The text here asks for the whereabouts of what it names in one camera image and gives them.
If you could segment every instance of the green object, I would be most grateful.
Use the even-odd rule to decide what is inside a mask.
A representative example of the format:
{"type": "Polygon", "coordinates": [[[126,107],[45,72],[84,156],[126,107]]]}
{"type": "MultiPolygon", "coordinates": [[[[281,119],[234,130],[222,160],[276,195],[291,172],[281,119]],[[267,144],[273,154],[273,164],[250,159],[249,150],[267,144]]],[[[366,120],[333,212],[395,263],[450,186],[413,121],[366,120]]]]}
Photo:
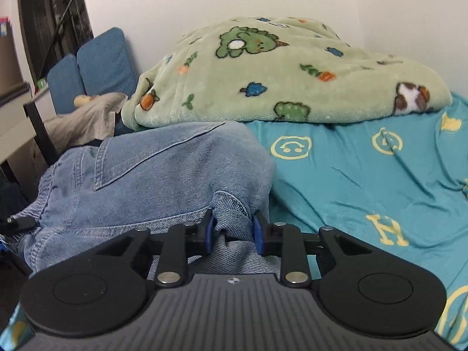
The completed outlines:
{"type": "Polygon", "coordinates": [[[406,113],[402,93],[413,99],[408,111],[439,111],[452,102],[436,72],[413,60],[349,47],[348,38],[340,41],[319,21],[258,18],[233,17],[182,37],[169,63],[166,56],[141,75],[122,109],[124,124],[141,130],[219,120],[355,123],[391,116],[395,105],[406,113]],[[157,110],[142,112],[147,79],[161,100],[157,110]]]}
{"type": "Polygon", "coordinates": [[[47,85],[47,80],[45,78],[39,79],[36,83],[37,89],[42,90],[47,85]]]}

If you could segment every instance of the denim fabric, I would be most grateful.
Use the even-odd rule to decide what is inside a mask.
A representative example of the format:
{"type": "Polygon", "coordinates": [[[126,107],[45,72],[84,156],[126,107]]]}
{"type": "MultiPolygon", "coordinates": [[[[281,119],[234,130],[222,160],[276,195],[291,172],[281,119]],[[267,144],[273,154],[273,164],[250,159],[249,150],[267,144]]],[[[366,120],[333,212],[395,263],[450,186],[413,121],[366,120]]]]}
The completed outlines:
{"type": "MultiPolygon", "coordinates": [[[[137,226],[152,233],[200,221],[213,208],[221,230],[209,257],[190,270],[277,273],[275,257],[251,243],[252,214],[268,212],[274,164],[244,125],[183,123],[68,150],[41,179],[39,195],[17,216],[39,227],[10,246],[37,272],[137,226]]],[[[155,272],[156,260],[151,268],[155,272]]]]}

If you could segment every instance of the blue leaf print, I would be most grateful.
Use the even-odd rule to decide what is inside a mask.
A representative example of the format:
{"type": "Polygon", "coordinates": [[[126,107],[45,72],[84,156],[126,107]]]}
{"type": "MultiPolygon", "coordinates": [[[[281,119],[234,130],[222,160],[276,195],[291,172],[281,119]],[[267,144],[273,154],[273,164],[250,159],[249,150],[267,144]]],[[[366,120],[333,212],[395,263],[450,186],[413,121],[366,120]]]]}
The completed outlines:
{"type": "Polygon", "coordinates": [[[339,56],[339,57],[342,57],[344,54],[342,51],[336,49],[336,48],[327,48],[327,51],[329,53],[332,53],[334,56],[339,56]]]}
{"type": "Polygon", "coordinates": [[[247,87],[241,88],[239,92],[244,92],[246,97],[258,96],[264,93],[267,88],[261,83],[250,82],[247,87]]]}

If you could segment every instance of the yellow smiley face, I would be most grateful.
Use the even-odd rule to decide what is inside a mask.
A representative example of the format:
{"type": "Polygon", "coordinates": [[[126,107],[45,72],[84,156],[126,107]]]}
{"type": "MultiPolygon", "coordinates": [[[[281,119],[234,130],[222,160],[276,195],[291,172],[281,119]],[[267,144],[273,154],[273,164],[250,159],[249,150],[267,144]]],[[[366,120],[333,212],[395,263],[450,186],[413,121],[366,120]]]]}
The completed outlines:
{"type": "Polygon", "coordinates": [[[387,128],[382,127],[372,137],[372,145],[380,153],[394,155],[395,150],[400,151],[403,148],[403,141],[399,135],[387,131],[387,128]]]}
{"type": "Polygon", "coordinates": [[[301,159],[307,157],[311,149],[310,137],[281,136],[271,145],[270,151],[281,159],[301,159]]]}

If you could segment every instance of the beige cloth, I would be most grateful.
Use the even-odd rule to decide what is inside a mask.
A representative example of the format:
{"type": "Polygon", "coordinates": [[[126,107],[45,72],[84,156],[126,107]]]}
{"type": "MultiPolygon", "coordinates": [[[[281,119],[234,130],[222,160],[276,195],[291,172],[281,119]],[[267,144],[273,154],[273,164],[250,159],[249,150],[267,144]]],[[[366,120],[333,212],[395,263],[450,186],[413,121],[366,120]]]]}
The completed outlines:
{"type": "MultiPolygon", "coordinates": [[[[72,146],[85,145],[114,135],[116,113],[127,101],[123,93],[107,93],[92,99],[72,113],[60,114],[44,122],[59,155],[72,146]]],[[[29,199],[37,196],[37,187],[47,164],[34,140],[26,143],[8,163],[29,199]]]]}

